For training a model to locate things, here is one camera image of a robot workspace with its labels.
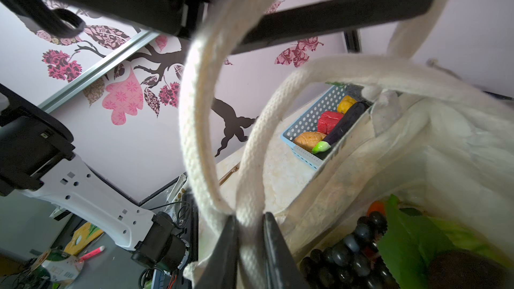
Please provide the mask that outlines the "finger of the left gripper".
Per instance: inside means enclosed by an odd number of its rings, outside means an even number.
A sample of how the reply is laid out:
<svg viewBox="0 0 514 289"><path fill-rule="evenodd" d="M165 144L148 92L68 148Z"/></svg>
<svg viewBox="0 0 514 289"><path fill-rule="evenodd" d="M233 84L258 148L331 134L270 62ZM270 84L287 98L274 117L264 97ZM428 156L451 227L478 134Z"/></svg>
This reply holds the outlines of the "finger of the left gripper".
<svg viewBox="0 0 514 289"><path fill-rule="evenodd" d="M425 14L434 0L329 0L265 15L233 49L240 54Z"/></svg>

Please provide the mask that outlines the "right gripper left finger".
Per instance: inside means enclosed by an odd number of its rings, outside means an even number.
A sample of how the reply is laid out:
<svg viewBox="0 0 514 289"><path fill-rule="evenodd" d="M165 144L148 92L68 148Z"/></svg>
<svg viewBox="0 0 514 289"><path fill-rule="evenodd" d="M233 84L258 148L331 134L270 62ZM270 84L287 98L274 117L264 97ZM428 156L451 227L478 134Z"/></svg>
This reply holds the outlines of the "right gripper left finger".
<svg viewBox="0 0 514 289"><path fill-rule="evenodd" d="M239 256L238 221L231 215L218 238L211 258L195 285L200 289L229 289L237 287Z"/></svg>

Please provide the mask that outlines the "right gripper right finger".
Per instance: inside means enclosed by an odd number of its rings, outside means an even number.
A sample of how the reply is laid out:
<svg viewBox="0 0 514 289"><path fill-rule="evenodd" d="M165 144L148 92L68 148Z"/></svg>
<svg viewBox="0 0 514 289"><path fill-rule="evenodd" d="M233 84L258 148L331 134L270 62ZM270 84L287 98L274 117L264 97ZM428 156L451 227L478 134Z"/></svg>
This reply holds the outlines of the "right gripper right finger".
<svg viewBox="0 0 514 289"><path fill-rule="evenodd" d="M263 240L266 288L309 288L270 212L263 215Z"/></svg>

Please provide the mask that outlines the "dark grape bunch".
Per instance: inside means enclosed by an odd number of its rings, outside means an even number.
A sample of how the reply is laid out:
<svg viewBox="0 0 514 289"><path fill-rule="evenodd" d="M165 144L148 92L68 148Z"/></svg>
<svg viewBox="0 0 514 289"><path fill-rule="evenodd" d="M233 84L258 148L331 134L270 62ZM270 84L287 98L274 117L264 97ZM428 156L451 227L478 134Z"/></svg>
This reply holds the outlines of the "dark grape bunch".
<svg viewBox="0 0 514 289"><path fill-rule="evenodd" d="M378 241L387 229L385 211L369 211L336 244L312 250L299 264L308 287L399 288L379 253Z"/></svg>

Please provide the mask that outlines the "orange carrot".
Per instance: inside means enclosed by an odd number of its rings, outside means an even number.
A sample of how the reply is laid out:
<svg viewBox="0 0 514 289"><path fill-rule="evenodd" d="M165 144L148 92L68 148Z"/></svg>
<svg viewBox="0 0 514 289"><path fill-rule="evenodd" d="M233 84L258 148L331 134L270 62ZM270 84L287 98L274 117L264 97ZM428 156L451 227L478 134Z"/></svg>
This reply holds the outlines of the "orange carrot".
<svg viewBox="0 0 514 289"><path fill-rule="evenodd" d="M384 217L386 216L386 212L385 212L385 203L382 202L382 201L374 201L368 208L368 211L367 211L367 216L370 217L373 212L378 212L380 213L381 215L383 215Z"/></svg>

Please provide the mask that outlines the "green cabbage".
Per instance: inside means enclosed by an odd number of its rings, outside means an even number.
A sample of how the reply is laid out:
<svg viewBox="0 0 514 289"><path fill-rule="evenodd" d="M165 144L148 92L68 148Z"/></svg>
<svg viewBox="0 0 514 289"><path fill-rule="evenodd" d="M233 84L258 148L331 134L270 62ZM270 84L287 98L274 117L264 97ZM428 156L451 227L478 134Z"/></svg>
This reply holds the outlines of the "green cabbage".
<svg viewBox="0 0 514 289"><path fill-rule="evenodd" d="M378 248L400 288L429 288L429 263L449 250L469 250L513 269L510 259L467 227L400 207L394 195L385 202L385 211L388 229Z"/></svg>

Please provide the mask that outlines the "cream canvas grocery bag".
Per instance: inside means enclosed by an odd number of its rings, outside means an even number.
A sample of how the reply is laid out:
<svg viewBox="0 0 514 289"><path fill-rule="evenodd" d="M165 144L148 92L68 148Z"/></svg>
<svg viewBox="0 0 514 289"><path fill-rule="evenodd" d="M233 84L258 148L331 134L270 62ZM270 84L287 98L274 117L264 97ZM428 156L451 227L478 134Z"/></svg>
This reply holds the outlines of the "cream canvas grocery bag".
<svg viewBox="0 0 514 289"><path fill-rule="evenodd" d="M363 87L372 106L336 143L302 191L274 215L295 264L325 231L392 191L416 193L440 219L480 235L513 262L513 109L447 72L411 61L448 0L400 21L383 56L348 54L296 69L259 116L246 144L231 207L221 196L207 109L221 71L206 59L186 60L179 105L183 159L199 211L220 237L238 221L237 288L266 288L263 170L285 111L312 82Z"/></svg>

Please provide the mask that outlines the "dark avocado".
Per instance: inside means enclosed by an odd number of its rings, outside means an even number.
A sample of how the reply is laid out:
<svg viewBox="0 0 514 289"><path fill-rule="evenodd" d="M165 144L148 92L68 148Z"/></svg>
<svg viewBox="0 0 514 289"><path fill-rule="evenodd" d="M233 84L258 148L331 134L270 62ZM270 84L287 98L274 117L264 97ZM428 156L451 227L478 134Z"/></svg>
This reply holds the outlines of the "dark avocado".
<svg viewBox="0 0 514 289"><path fill-rule="evenodd" d="M513 269L469 250L438 254L427 269L429 288L513 288Z"/></svg>

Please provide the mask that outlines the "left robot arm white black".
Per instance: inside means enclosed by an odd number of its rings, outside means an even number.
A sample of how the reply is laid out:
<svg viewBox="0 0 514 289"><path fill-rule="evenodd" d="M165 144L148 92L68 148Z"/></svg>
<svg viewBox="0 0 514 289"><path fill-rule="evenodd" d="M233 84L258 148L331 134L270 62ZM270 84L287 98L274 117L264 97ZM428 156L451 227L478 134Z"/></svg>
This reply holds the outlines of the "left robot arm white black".
<svg viewBox="0 0 514 289"><path fill-rule="evenodd" d="M213 71L226 56L347 29L407 20L434 0L330 0L265 15L272 0L217 0L195 32L188 60ZM1 195L26 190L92 222L148 268L182 269L186 243L171 219L144 210L99 179L74 154L71 132L9 88L1 87Z"/></svg>

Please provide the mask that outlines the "yellow bell pepper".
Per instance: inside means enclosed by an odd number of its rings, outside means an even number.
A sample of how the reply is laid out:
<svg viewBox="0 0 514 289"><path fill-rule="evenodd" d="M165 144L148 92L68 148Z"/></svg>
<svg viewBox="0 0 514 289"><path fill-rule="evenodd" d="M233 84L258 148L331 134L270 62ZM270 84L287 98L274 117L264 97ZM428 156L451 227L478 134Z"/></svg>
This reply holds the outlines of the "yellow bell pepper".
<svg viewBox="0 0 514 289"><path fill-rule="evenodd" d="M341 114L346 114L348 110L357 102L356 99L351 96L345 96L337 107L337 112Z"/></svg>

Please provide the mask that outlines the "pink marker pen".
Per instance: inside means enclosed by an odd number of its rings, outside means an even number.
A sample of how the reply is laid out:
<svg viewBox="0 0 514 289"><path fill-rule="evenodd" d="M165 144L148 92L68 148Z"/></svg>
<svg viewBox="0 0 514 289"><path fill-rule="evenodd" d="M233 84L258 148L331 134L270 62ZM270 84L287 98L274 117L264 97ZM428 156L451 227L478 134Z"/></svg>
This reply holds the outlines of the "pink marker pen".
<svg viewBox="0 0 514 289"><path fill-rule="evenodd" d="M103 251L105 251L105 249L106 249L105 246L100 246L97 249L92 250L91 252L86 253L83 256L81 256L79 258L79 260L81 262L87 261L87 260L89 260L89 259L91 259L91 258L93 258L93 257L95 257L95 256L97 256L97 255L99 255L101 253L103 253Z"/></svg>

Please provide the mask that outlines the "brown potato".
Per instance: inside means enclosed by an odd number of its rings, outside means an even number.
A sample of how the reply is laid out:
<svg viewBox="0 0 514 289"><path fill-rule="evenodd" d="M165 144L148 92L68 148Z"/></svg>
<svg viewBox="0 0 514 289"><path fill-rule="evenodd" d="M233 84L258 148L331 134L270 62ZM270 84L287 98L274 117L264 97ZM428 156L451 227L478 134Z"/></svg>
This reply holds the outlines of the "brown potato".
<svg viewBox="0 0 514 289"><path fill-rule="evenodd" d="M322 132L304 132L294 139L294 144L305 151L311 152L326 137Z"/></svg>

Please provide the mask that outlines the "dark purple eggplant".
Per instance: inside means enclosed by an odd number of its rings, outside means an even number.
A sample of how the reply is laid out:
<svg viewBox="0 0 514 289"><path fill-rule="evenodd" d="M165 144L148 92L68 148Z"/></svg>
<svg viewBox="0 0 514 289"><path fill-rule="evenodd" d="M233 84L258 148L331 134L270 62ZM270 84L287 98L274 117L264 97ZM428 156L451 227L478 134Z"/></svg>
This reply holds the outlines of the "dark purple eggplant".
<svg viewBox="0 0 514 289"><path fill-rule="evenodd" d="M368 105L364 102L355 103L344 115L344 117L337 123L335 128L321 141L318 142L312 154L327 152L333 145L341 140L346 133L352 128L357 120L367 111Z"/></svg>

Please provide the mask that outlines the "blue plastic vegetable basket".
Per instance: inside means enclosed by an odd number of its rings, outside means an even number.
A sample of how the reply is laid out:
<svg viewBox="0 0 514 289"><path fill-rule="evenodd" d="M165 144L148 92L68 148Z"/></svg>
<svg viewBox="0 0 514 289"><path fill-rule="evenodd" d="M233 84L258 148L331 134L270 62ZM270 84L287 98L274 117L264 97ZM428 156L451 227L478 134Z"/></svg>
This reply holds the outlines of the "blue plastic vegetable basket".
<svg viewBox="0 0 514 289"><path fill-rule="evenodd" d="M318 97L306 111L302 111L299 116L295 116L294 122L281 134L281 139L291 149L294 156L313 170L318 170L330 151L313 155L311 152L295 144L294 140L304 132L316 132L321 115L327 111L335 112L345 96L350 96L358 102L365 102L370 105L371 103L362 97L362 90L362 86L354 84L332 86L323 95Z"/></svg>

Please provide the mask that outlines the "aluminium rail bar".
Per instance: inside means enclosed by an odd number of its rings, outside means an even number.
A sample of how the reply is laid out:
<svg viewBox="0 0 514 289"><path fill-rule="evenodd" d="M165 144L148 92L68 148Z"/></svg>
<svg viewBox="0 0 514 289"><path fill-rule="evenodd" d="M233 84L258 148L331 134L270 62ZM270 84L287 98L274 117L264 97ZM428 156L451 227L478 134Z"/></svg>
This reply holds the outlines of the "aluminium rail bar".
<svg viewBox="0 0 514 289"><path fill-rule="evenodd" d="M149 30L141 31L132 37L126 44L123 44L120 48L117 48L101 61L88 68L87 71L78 79L69 83L51 97L44 100L38 107L47 113L55 111L158 36L159 33L157 32L151 32Z"/></svg>

